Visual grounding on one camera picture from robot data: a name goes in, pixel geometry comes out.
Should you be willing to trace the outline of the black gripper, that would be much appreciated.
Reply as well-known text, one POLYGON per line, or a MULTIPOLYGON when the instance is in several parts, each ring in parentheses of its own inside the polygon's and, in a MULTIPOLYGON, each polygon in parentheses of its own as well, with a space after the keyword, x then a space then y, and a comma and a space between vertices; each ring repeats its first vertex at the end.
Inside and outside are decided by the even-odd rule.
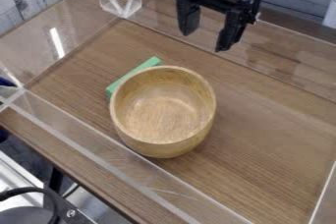
POLYGON ((218 33, 214 51, 226 51, 240 40, 246 24, 254 24, 262 0, 176 0, 178 29, 188 36, 200 25, 201 8, 225 14, 224 28, 218 33))

